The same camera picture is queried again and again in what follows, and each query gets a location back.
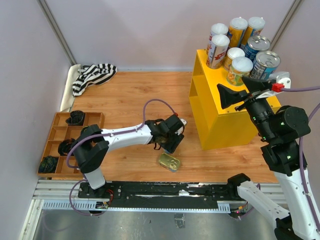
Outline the yellow can white lid front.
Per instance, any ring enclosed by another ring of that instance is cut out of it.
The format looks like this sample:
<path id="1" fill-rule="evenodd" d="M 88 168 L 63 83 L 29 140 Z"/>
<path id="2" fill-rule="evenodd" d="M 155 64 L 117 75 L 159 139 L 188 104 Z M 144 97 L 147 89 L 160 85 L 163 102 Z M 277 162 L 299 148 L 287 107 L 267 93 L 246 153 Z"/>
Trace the yellow can white lid front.
<path id="1" fill-rule="evenodd" d="M 226 80 L 233 86 L 242 86 L 243 77 L 248 77 L 253 69 L 253 62 L 245 57 L 238 56 L 232 60 Z"/>

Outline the blue can silver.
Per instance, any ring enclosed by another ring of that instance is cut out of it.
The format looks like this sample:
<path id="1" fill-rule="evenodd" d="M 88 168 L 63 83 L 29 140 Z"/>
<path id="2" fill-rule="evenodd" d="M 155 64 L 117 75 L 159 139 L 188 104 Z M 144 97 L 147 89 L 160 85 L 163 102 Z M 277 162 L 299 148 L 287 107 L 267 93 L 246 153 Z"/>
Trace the blue can silver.
<path id="1" fill-rule="evenodd" d="M 260 51 L 267 51 L 270 48 L 271 42 L 268 38 L 256 35 L 248 38 L 244 47 L 245 57 L 253 61 Z"/>
<path id="2" fill-rule="evenodd" d="M 259 51 L 253 60 L 250 77 L 257 80 L 267 80 L 280 65 L 280 56 L 270 50 Z"/>

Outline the small can white lid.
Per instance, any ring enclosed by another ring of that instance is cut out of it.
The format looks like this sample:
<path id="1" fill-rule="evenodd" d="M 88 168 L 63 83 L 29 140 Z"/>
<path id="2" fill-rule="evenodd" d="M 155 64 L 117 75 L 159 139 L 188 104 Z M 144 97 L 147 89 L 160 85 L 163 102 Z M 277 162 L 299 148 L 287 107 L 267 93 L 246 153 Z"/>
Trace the small can white lid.
<path id="1" fill-rule="evenodd" d="M 244 56 L 245 56 L 245 52 L 242 49 L 238 47 L 230 48 L 227 51 L 226 56 L 223 60 L 223 68 L 228 72 L 230 70 L 233 59 L 237 57 L 244 57 Z"/>

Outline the yellow wooden shelf cabinet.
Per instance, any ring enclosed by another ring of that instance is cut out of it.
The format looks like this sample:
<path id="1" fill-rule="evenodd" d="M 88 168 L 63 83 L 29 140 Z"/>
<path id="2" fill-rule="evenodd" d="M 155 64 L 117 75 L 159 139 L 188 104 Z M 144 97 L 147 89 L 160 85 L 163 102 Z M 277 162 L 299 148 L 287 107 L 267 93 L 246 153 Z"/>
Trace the yellow wooden shelf cabinet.
<path id="1" fill-rule="evenodd" d="M 226 79 L 228 72 L 223 67 L 209 68 L 206 60 L 206 51 L 198 49 L 189 90 L 189 102 L 201 148 L 211 150 L 247 145 L 258 135 L 258 131 L 245 109 L 235 110 L 241 102 L 226 109 L 221 107 L 217 84 L 237 92 L 247 88 L 229 84 Z"/>

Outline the tall can white lid front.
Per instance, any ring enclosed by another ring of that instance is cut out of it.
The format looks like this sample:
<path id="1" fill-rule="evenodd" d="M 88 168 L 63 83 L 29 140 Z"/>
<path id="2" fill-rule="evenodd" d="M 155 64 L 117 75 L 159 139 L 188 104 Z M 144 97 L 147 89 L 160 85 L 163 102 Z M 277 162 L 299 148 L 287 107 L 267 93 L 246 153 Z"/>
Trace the tall can white lid front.
<path id="1" fill-rule="evenodd" d="M 224 34 L 217 34 L 212 37 L 206 60 L 206 65 L 210 69 L 218 69 L 221 66 L 229 44 L 230 39 Z"/>

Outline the tall can white lid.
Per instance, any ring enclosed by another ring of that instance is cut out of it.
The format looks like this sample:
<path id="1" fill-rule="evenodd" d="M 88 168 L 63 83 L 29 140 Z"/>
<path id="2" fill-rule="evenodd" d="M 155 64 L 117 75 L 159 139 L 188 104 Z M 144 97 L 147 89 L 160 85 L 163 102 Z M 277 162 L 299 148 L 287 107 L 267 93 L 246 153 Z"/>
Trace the tall can white lid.
<path id="1" fill-rule="evenodd" d="M 224 34 L 217 34 L 212 37 L 206 60 L 206 65 L 210 69 L 218 69 L 221 66 L 229 44 L 230 39 Z"/>
<path id="2" fill-rule="evenodd" d="M 227 37 L 229 38 L 229 48 L 238 48 L 248 27 L 248 22 L 242 17 L 233 18 L 230 21 Z"/>

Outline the red label can white lid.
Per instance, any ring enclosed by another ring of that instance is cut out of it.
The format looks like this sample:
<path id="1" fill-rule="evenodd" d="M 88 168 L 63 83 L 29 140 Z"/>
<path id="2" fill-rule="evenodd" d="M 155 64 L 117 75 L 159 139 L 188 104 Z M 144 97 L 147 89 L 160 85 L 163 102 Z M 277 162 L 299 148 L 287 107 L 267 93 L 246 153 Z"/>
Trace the red label can white lid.
<path id="1" fill-rule="evenodd" d="M 206 53 L 208 53 L 208 51 L 210 50 L 211 48 L 211 41 L 212 41 L 212 38 L 213 36 L 215 35 L 227 35 L 229 31 L 229 27 L 223 23 L 215 23 L 211 26 L 211 29 L 210 29 L 210 34 L 209 34 L 209 39 L 208 39 L 208 44 L 207 44 L 207 47 L 206 47 Z"/>

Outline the tall yellow blue can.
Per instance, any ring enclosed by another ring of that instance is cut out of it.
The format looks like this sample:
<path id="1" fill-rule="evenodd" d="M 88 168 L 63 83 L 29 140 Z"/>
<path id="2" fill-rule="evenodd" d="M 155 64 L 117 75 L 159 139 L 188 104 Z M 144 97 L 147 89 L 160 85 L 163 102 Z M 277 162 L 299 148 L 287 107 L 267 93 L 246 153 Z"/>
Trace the tall yellow blue can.
<path id="1" fill-rule="evenodd" d="M 258 36 L 265 27 L 265 20 L 262 17 L 253 16 L 248 21 L 248 27 L 242 37 L 240 48 L 243 50 L 252 36 Z"/>

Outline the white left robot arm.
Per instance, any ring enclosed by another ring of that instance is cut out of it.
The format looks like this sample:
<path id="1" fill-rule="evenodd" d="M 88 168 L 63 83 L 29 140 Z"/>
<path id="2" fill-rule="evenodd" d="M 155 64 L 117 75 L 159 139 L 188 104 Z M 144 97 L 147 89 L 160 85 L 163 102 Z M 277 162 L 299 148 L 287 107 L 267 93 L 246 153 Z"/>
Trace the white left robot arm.
<path id="1" fill-rule="evenodd" d="M 88 182 L 89 191 L 96 198 L 107 193 L 107 182 L 101 164 L 107 153 L 117 149 L 150 145 L 172 154 L 184 138 L 187 121 L 176 114 L 167 119 L 144 120 L 140 125 L 101 129 L 89 126 L 72 144 L 70 154 Z"/>

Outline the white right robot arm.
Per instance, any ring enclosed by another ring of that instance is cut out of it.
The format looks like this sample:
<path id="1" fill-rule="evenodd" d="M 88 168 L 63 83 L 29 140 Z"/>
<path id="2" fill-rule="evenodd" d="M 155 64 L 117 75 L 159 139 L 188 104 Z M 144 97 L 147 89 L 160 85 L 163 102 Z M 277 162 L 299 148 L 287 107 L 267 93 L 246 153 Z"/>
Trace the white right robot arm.
<path id="1" fill-rule="evenodd" d="M 235 91 L 217 85 L 223 109 L 234 106 L 246 110 L 264 146 L 262 156 L 277 178 L 287 208 L 266 196 L 243 173 L 232 176 L 226 185 L 232 200 L 247 201 L 272 225 L 279 240 L 317 240 L 320 237 L 320 212 L 309 185 L 303 137 L 311 132 L 311 115 L 299 107 L 285 105 L 273 111 L 267 99 L 291 92 L 288 72 L 276 72 L 266 80 L 243 77 L 245 90 Z"/>

